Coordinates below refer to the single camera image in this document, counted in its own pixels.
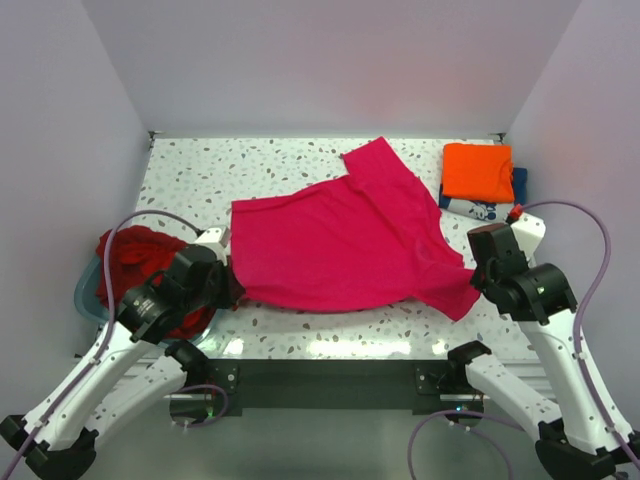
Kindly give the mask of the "pink t shirt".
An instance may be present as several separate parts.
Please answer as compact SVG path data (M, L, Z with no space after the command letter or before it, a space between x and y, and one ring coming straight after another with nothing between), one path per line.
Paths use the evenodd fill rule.
M231 263L247 296L316 313L416 299L461 320L479 293L428 189L384 138L342 159L337 179L233 202Z

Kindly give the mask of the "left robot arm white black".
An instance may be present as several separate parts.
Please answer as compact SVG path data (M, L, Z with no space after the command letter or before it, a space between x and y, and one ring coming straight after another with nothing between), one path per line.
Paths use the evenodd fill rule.
M40 479L78 479L117 429L170 394L209 390L229 405L208 357L191 341L168 345L126 385L119 382L146 353L191 313L228 309L237 300L235 278L223 256L202 246L178 252L168 268L127 291L94 346L38 406L1 423L2 438Z

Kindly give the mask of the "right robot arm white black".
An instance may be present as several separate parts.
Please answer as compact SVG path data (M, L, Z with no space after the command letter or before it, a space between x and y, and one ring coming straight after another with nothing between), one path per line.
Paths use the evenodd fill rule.
M538 356L554 399L548 400L508 372L479 341L448 354L448 386L477 390L497 403L533 440L536 455L554 479L605 479L639 454L639 433L618 410L594 369L581 332L577 301L564 273L552 264L532 266L544 235L533 227L490 224L468 232L476 262L471 284L499 313L518 325Z

